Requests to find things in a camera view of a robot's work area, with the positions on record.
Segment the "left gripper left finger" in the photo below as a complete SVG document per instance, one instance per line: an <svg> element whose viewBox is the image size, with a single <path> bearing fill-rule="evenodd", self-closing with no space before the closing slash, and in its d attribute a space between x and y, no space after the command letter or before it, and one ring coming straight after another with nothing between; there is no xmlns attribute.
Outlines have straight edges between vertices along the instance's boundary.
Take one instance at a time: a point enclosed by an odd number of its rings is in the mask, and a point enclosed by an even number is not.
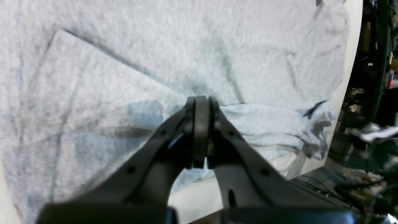
<svg viewBox="0 0 398 224"><path fill-rule="evenodd" d="M47 204L38 224L176 224L168 207L174 181L197 161L199 97L167 119L148 142L98 187L65 203Z"/></svg>

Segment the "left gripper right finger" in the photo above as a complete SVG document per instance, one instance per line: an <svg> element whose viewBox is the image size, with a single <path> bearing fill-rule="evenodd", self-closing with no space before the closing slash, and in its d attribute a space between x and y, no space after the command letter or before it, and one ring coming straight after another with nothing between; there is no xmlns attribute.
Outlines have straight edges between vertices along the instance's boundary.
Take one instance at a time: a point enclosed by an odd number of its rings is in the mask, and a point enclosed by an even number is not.
<svg viewBox="0 0 398 224"><path fill-rule="evenodd" d="M224 209L222 224L354 224L352 212L323 206L291 185L243 139L209 97L208 165L215 172Z"/></svg>

